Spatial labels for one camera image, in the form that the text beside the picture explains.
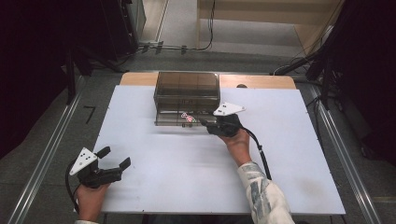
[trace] camouflage sleeve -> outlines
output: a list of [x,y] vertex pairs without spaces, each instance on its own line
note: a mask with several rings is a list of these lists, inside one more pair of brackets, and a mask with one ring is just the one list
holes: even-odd
[[241,165],[238,174],[247,191],[254,223],[294,223],[282,190],[267,179],[257,163],[251,161]]

